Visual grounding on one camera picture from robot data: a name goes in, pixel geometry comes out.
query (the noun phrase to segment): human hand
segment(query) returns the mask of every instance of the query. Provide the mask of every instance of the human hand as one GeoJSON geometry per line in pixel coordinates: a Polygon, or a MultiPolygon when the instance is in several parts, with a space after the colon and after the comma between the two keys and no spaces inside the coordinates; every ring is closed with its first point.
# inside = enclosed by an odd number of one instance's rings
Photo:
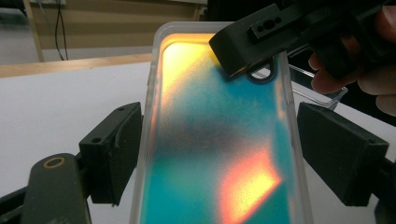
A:
{"type": "MultiPolygon", "coordinates": [[[[384,39],[396,44],[396,6],[381,8],[375,17],[375,29],[384,39]]],[[[343,35],[341,39],[358,63],[357,70],[346,77],[335,79],[325,70],[314,53],[308,61],[314,70],[318,70],[312,80],[313,89],[323,94],[331,93],[357,80],[363,91],[377,95],[376,106],[380,110],[396,116],[396,64],[366,71],[363,63],[359,63],[358,55],[361,53],[361,47],[357,40],[352,35],[343,35]]]]}

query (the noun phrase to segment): white table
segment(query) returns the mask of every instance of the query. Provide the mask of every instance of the white table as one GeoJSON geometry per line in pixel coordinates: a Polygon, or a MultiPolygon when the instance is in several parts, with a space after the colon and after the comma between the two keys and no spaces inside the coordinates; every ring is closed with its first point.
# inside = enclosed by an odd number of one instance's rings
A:
{"type": "MultiPolygon", "coordinates": [[[[23,77],[0,78],[0,195],[27,185],[31,167],[56,153],[78,153],[78,142],[112,110],[132,102],[144,108],[149,63],[132,63],[23,77]]],[[[298,105],[303,100],[296,96],[298,105]]],[[[336,111],[390,142],[396,158],[396,128],[348,106],[336,111]]],[[[369,207],[344,207],[305,166],[315,223],[375,223],[369,207]]],[[[119,207],[92,204],[92,223],[128,223],[134,175],[119,207]]]]}

